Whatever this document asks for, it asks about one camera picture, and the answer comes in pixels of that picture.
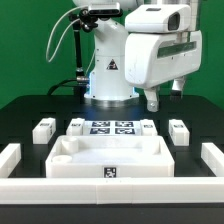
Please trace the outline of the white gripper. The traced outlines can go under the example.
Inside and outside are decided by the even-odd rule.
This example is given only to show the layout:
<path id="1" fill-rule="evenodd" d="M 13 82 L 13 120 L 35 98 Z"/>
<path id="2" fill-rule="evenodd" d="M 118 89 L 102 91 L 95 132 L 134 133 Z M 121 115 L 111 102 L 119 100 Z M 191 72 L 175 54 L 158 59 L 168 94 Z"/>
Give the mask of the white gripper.
<path id="1" fill-rule="evenodd" d="M 185 75 L 195 72 L 201 64 L 202 34 L 192 32 L 190 41 L 177 43 L 173 34 L 130 34 L 125 46 L 125 79 L 134 87 L 147 89 L 147 109 L 159 109 L 158 91 L 152 88 L 173 80 L 170 99 L 182 98 Z"/>

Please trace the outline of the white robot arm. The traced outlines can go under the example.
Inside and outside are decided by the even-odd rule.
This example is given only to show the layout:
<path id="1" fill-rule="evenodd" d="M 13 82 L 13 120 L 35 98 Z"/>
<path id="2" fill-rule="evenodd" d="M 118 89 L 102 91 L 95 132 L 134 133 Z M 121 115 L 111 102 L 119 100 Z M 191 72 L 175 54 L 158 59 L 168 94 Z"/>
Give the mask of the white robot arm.
<path id="1" fill-rule="evenodd" d="M 161 84 L 182 97 L 186 76 L 199 69 L 201 0 L 72 0 L 82 28 L 94 33 L 95 67 L 85 99 L 118 107 L 144 91 L 147 109 L 159 109 Z"/>

